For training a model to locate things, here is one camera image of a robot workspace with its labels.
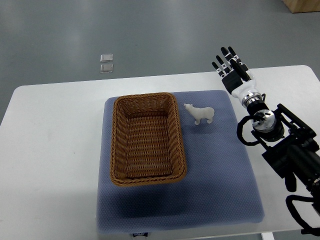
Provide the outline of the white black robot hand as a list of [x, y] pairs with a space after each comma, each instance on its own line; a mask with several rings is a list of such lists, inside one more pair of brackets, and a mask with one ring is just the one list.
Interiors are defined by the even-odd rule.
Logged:
[[216, 56], [213, 68], [221, 77], [222, 84], [232, 97], [247, 107], [251, 102], [261, 101], [262, 94], [257, 90], [257, 82], [249, 68], [239, 58], [232, 47], [221, 47], [223, 57]]

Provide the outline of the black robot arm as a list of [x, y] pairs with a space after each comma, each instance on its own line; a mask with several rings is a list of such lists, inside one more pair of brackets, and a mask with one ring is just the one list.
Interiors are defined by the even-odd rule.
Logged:
[[300, 180], [310, 192], [314, 210], [320, 211], [320, 146], [316, 133], [284, 105], [270, 110], [265, 95], [248, 93], [242, 99], [247, 109], [237, 125], [236, 134], [246, 146], [262, 145], [264, 160], [285, 181], [289, 192], [297, 190]]

